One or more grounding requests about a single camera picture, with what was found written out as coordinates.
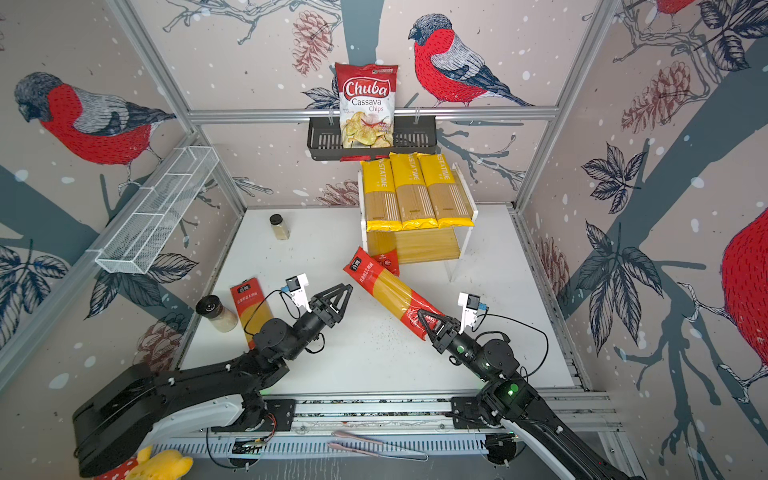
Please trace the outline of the yellow spaghetti bag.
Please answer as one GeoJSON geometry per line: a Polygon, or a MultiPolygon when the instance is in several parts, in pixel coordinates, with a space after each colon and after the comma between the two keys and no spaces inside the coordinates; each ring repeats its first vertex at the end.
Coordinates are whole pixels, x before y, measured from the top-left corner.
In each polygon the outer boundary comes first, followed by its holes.
{"type": "Polygon", "coordinates": [[[362,178],[366,230],[401,231],[403,224],[390,160],[363,162],[362,178]]]}
{"type": "Polygon", "coordinates": [[[415,154],[390,155],[403,230],[438,227],[420,163],[415,154]]]}
{"type": "Polygon", "coordinates": [[[417,158],[438,227],[473,227],[469,203],[445,156],[418,154],[417,158]]]}

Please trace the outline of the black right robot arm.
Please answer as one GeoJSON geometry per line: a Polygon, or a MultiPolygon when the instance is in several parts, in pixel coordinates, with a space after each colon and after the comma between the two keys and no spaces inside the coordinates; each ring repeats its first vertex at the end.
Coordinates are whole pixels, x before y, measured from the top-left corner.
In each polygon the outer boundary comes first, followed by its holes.
{"type": "Polygon", "coordinates": [[[460,331],[457,319],[425,309],[418,320],[435,350],[447,352],[483,388],[453,417],[465,425],[504,429],[523,441],[561,479],[628,479],[630,476],[600,456],[549,407],[520,372],[520,363],[505,333],[480,344],[460,331]]]}

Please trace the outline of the red pasta bag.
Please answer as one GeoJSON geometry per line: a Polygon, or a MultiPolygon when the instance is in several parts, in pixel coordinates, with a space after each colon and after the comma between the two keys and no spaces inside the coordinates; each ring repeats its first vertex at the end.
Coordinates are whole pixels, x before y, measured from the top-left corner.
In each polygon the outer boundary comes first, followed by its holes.
{"type": "Polygon", "coordinates": [[[230,288],[235,309],[243,328],[248,347],[255,348],[254,335],[273,318],[259,281],[252,277],[230,288]]]}
{"type": "Polygon", "coordinates": [[[443,315],[362,248],[357,249],[344,271],[421,340],[427,336],[419,322],[418,310],[427,309],[443,315]]]}
{"type": "Polygon", "coordinates": [[[394,232],[370,231],[367,233],[367,245],[367,252],[374,260],[393,275],[400,275],[394,232]]]}

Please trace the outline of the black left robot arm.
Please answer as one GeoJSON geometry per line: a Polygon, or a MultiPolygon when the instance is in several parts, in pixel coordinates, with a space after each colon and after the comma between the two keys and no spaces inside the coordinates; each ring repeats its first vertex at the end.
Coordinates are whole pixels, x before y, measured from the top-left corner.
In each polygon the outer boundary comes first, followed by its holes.
{"type": "Polygon", "coordinates": [[[73,414],[73,452],[83,478],[105,474],[142,448],[209,428],[257,427],[267,416],[263,390],[289,371],[289,362],[344,317],[353,288],[337,284],[309,301],[293,324],[270,319],[254,336],[254,349],[219,363],[154,372],[128,367],[73,414]]]}

